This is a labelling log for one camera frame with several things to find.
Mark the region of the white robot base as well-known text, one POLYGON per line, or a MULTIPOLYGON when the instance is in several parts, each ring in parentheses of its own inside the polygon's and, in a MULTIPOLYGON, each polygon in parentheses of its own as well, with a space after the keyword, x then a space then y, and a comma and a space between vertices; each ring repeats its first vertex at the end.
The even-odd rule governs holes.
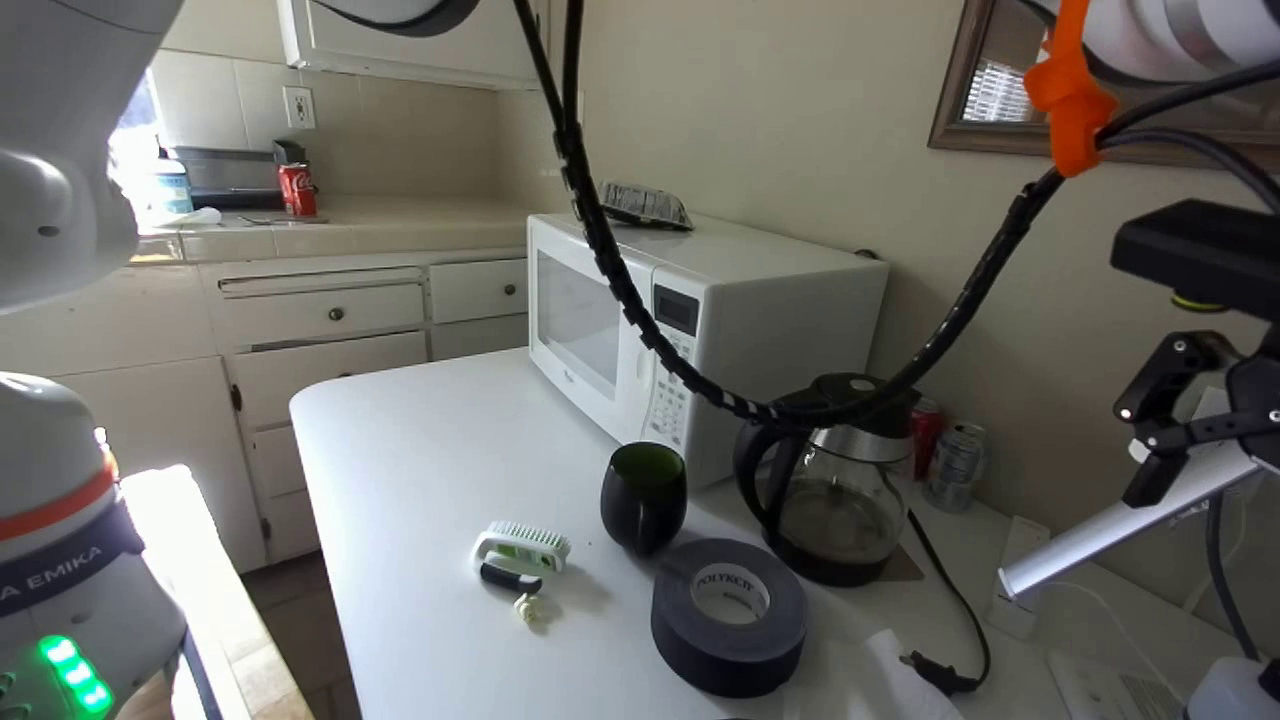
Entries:
MULTIPOLYGON (((106 141, 181 0, 0 0, 0 307, 79 292, 134 254, 106 141)), ((116 720, 182 648, 89 406, 0 375, 0 716, 116 720)))

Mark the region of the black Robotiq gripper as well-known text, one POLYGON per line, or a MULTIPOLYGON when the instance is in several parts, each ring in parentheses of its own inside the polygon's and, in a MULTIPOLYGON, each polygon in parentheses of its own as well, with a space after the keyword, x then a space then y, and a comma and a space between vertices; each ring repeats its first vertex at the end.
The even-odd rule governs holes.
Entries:
POLYGON ((1267 326, 1254 351, 1241 358, 1221 332, 1166 332, 1140 364, 1111 411, 1142 450, 1123 488, 1126 510, 1156 504, 1189 469, 1197 445, 1233 441, 1243 456, 1280 459, 1280 221, 1206 201, 1178 201, 1126 221, 1111 263, 1163 284, 1178 307, 1243 314, 1267 326), (1221 372, 1226 407, 1178 420, 1175 399, 1199 372, 1221 372))

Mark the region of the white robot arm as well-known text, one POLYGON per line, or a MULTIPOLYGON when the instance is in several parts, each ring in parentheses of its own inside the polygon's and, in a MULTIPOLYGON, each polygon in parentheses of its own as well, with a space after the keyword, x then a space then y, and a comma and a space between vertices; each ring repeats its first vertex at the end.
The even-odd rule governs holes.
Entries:
MULTIPOLYGON (((1274 0, 1020 0, 1039 23, 1023 73, 1033 113, 1047 125, 1055 175, 1083 175, 1117 144, 1171 144, 1235 173, 1260 213, 1178 201, 1117 233, 1111 263, 1163 284, 1185 307, 1280 316, 1274 179, 1226 144, 1152 129, 1152 115, 1274 75, 1274 0)), ((1241 364, 1215 332, 1171 332, 1121 394, 1117 418, 1142 450, 1126 510, 1152 510, 1189 469, 1197 445, 1233 441, 1274 459, 1274 343, 1241 364)))

